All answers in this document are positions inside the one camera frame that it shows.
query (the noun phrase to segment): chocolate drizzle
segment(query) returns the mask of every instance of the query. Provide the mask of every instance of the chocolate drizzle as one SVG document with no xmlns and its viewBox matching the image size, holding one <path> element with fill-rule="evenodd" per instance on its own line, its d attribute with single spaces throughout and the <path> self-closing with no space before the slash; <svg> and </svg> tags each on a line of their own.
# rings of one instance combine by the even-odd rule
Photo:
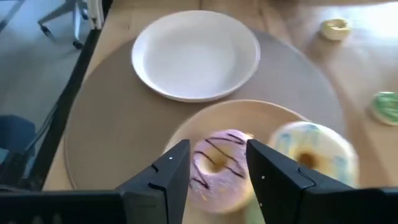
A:
<svg viewBox="0 0 398 224">
<path fill-rule="evenodd" d="M 241 173 L 236 172 L 235 170 L 233 170 L 232 168 L 230 168 L 230 167 L 228 167 L 228 166 L 224 166 L 224 167 L 225 167 L 226 169 L 230 170 L 233 174 L 235 174 L 235 175 L 237 175 L 238 177 L 244 179 L 244 178 L 245 178 L 245 176 L 244 176 L 244 175 L 245 175 L 244 169 L 243 169 L 243 167 L 239 164 L 239 162 L 238 162 L 235 158 L 233 158 L 232 156 L 230 156 L 230 155 L 228 155 L 227 153 L 223 152 L 218 146 L 216 146 L 214 143 L 212 143 L 212 142 L 210 141 L 210 140 L 224 140 L 224 141 L 229 141 L 229 142 L 233 142 L 233 143 L 239 144 L 239 145 L 241 145 L 241 146 L 245 145 L 245 142 L 244 142 L 243 139 L 241 139 L 241 138 L 239 138 L 239 137 L 237 137 L 237 136 L 235 136 L 235 135 L 233 135 L 233 134 L 230 134 L 230 133 L 228 133 L 227 135 L 230 136 L 230 137 L 232 137 L 233 139 L 219 138 L 219 137 L 210 137 L 210 138 L 205 139 L 205 141 L 206 141 L 208 144 L 210 144 L 211 146 L 213 146 L 215 149 L 217 149 L 217 151 L 219 151 L 222 155 L 224 155 L 224 156 L 227 157 L 228 159 L 231 159 L 232 161 L 234 161 L 234 162 L 236 163 L 237 167 L 239 168 L 239 170 L 241 170 Z M 214 164 L 214 165 L 216 164 L 215 161 L 214 161 L 212 158 L 210 158 L 210 156 L 208 156 L 207 154 L 205 154 L 205 153 L 202 152 L 202 151 L 195 151 L 195 152 L 193 152 L 193 156 L 195 156 L 195 154 L 201 154 L 201 155 L 203 155 L 204 157 L 206 157 L 212 164 Z M 197 164 L 195 163 L 194 160 L 193 160 L 193 166 L 194 166 L 195 170 L 197 171 L 197 173 L 198 173 L 200 179 L 197 179 L 196 177 L 192 177 L 192 178 L 190 179 L 190 181 L 189 181 L 189 186 L 192 188 L 191 181 L 195 181 L 195 182 L 198 182 L 200 185 L 202 185 L 205 189 L 210 190 L 210 187 L 209 187 L 207 181 L 205 180 L 205 178 L 203 177 L 203 175 L 202 175 L 201 172 L 199 171 L 199 168 L 198 168 L 198 166 L 197 166 Z"/>
</svg>

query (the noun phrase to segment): bowl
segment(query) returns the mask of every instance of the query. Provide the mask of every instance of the bowl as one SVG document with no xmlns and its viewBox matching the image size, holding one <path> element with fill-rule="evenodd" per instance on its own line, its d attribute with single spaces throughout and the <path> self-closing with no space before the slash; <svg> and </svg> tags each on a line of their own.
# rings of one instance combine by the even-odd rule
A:
<svg viewBox="0 0 398 224">
<path fill-rule="evenodd" d="M 257 70 L 260 45 L 244 24 L 210 11 L 183 11 L 158 19 L 131 53 L 138 77 L 161 95 L 183 102 L 217 100 Z"/>
</svg>

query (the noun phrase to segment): wooden table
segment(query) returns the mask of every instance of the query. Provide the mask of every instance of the wooden table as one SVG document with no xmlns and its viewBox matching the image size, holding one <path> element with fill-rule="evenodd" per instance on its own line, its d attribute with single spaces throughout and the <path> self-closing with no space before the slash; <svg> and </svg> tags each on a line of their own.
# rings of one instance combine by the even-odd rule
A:
<svg viewBox="0 0 398 224">
<path fill-rule="evenodd" d="M 153 20 L 182 10 L 228 14 L 301 50 L 331 81 L 343 107 L 348 139 L 362 161 L 382 166 L 379 185 L 398 185 L 398 128 L 373 121 L 366 108 L 377 91 L 398 91 L 398 2 L 369 0 L 114 0 L 86 73 Z M 318 35 L 320 23 L 344 17 L 353 25 L 343 42 Z M 44 185 L 71 189 L 63 140 Z"/>
</svg>

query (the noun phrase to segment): floor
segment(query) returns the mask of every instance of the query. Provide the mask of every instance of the floor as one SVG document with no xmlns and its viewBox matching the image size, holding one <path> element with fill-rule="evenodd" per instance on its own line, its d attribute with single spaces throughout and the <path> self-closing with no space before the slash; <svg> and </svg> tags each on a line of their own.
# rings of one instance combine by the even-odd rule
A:
<svg viewBox="0 0 398 224">
<path fill-rule="evenodd" d="M 0 114 L 26 118 L 36 129 L 65 88 L 80 54 L 72 46 L 71 12 L 46 24 L 55 40 L 43 35 L 37 24 L 62 2 L 0 1 Z M 82 21 L 82 42 L 89 31 L 89 23 Z"/>
</svg>

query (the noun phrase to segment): beige plate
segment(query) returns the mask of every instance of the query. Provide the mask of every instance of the beige plate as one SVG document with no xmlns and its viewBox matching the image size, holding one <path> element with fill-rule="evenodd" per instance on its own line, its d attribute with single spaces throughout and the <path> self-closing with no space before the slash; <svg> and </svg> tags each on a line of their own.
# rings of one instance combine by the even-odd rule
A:
<svg viewBox="0 0 398 224">
<path fill-rule="evenodd" d="M 191 149 L 195 143 L 214 131 L 238 129 L 254 135 L 260 142 L 266 143 L 269 136 L 281 125 L 291 121 L 307 119 L 281 106 L 255 100 L 234 100 L 209 106 L 184 122 L 174 133 L 166 150 L 181 139 L 191 140 Z M 244 223 L 243 211 L 227 215 L 211 215 L 193 205 L 189 199 L 185 208 L 183 223 Z"/>
</svg>

